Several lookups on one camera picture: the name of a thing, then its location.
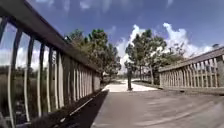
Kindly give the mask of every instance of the green tree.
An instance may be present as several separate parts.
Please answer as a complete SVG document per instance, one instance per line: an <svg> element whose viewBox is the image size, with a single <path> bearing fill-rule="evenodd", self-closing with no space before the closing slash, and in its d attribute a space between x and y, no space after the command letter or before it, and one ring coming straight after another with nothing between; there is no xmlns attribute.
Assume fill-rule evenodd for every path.
<svg viewBox="0 0 224 128"><path fill-rule="evenodd" d="M98 66L102 71L102 80L103 72L112 76L120 70L120 57L117 49L112 44L108 44L108 36L104 30L94 29L87 37L84 37L83 32L76 29L66 36L66 39L74 47L83 51Z"/></svg>

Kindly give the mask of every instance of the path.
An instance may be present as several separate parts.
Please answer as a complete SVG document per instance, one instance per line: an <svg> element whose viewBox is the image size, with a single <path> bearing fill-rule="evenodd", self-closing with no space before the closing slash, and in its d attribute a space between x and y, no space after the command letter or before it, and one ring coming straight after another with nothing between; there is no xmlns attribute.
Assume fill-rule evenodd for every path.
<svg viewBox="0 0 224 128"><path fill-rule="evenodd" d="M150 91L157 90L156 88L145 87L132 83L132 91ZM103 90L109 90L109 92L127 92L128 80L117 80L117 82L107 85Z"/></svg>
<svg viewBox="0 0 224 128"><path fill-rule="evenodd" d="M120 80L63 128L224 128L224 97L157 90Z"/></svg>

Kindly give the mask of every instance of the tree trunk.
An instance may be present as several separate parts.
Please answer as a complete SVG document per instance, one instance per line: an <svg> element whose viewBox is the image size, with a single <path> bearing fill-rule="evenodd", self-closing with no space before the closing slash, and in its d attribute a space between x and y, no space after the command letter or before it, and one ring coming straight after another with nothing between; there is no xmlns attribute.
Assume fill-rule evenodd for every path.
<svg viewBox="0 0 224 128"><path fill-rule="evenodd" d="M151 73L151 84L154 85L154 77L153 77L153 70L152 70L152 65L150 65L150 73Z"/></svg>

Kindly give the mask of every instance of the handrail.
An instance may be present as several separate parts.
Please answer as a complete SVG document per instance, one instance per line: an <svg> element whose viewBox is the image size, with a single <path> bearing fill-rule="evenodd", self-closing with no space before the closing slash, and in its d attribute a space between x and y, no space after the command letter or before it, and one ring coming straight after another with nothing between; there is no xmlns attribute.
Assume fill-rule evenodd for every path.
<svg viewBox="0 0 224 128"><path fill-rule="evenodd" d="M1 0L0 9L1 13L7 14L9 22L16 27L22 26L24 32L35 35L37 40L53 46L83 65L98 71L96 65L92 64L84 53L68 44L25 0Z"/></svg>
<svg viewBox="0 0 224 128"><path fill-rule="evenodd" d="M44 127L52 127L100 91L100 70L90 62L83 52L68 44L25 0L1 0L0 17L2 19L0 22L0 45L8 23L17 29L14 42L11 42L13 44L11 61L9 65L6 65L8 67L6 88L9 117L1 117L10 121L7 122L7 124L11 124L10 127L38 127L43 126L41 124L46 124L48 121L50 123L44 125ZM24 33L30 37L30 40L27 42L28 49L26 60L24 60L26 65L24 76L22 75L24 101L19 102L15 98L18 82L16 79L18 77L16 76L16 71L18 71L16 61ZM38 69L34 73L37 76L31 76L31 59L35 41L40 43L39 62ZM49 49L47 52L48 61L47 67L44 67L46 48ZM31 108L33 101L30 101L32 98L30 95L36 100L36 109ZM20 124L17 119L16 108L18 102L24 106L25 124Z"/></svg>
<svg viewBox="0 0 224 128"><path fill-rule="evenodd" d="M214 49L212 51L206 52L204 54L201 54L199 56L196 56L196 57L193 57L190 59L186 59L181 62L177 62L176 64L161 67L159 69L159 71L162 72L162 71L167 71L167 70L171 70L174 68L183 67L183 66L186 66L189 64L200 62L200 61L209 60L209 59L215 58L215 57L223 55L223 54L224 54L224 47L220 47L220 48Z"/></svg>
<svg viewBox="0 0 224 128"><path fill-rule="evenodd" d="M224 47L159 69L161 88L223 93Z"/></svg>

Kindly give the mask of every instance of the sky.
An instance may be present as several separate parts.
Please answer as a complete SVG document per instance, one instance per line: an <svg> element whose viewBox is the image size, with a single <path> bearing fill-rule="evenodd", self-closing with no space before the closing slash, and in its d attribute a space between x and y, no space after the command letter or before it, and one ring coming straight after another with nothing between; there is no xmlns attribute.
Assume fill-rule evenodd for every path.
<svg viewBox="0 0 224 128"><path fill-rule="evenodd" d="M224 43L223 0L27 1L62 36L75 29L83 30L85 35L93 29L104 29L109 42L118 48L122 65L128 59L125 48L146 29L165 38L169 47L184 43L186 57ZM7 51L6 47L0 45L0 49Z"/></svg>

